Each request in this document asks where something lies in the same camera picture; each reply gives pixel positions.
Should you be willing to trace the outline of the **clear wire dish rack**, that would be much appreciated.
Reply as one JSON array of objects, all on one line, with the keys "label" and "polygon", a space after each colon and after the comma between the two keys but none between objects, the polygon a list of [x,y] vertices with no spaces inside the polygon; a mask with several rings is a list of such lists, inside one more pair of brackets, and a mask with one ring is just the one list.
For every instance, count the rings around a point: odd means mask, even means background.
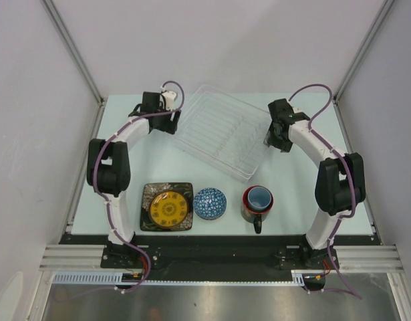
[{"label": "clear wire dish rack", "polygon": [[174,142],[197,159],[248,181],[267,154],[264,139],[270,122],[267,111],[205,84],[183,106]]}]

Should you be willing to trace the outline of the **blue triangle pattern bowl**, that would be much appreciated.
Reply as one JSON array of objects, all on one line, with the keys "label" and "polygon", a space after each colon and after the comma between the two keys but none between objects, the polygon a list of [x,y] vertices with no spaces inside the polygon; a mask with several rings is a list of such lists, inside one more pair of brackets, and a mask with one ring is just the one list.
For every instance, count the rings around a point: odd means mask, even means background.
[{"label": "blue triangle pattern bowl", "polygon": [[212,221],[223,216],[227,208],[227,199],[219,189],[204,188],[194,196],[193,208],[201,219]]}]

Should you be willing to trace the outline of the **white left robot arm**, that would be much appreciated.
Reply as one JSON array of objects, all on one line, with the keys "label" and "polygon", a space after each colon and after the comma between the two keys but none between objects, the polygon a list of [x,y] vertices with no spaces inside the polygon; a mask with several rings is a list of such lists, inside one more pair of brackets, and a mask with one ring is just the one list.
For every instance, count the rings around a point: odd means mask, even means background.
[{"label": "white left robot arm", "polygon": [[94,138],[89,143],[87,183],[104,202],[110,228],[108,240],[121,245],[115,258],[124,267],[132,267],[139,259],[139,251],[129,245],[134,237],[126,202],[126,190],[131,180],[129,150],[153,130],[174,134],[180,114],[180,110],[136,113],[111,137]]}]

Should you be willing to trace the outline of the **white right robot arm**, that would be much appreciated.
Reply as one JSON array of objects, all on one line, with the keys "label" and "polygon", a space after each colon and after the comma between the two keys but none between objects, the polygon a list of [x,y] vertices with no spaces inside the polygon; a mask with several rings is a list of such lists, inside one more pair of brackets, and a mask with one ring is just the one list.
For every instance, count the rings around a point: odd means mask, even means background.
[{"label": "white right robot arm", "polygon": [[308,244],[299,252],[300,262],[316,268],[324,258],[322,250],[331,246],[341,222],[356,214],[366,198],[364,161],[360,154],[344,153],[312,128],[304,112],[286,99],[268,104],[271,123],[264,143],[289,152],[297,145],[318,169],[315,200],[318,211],[305,234]]}]

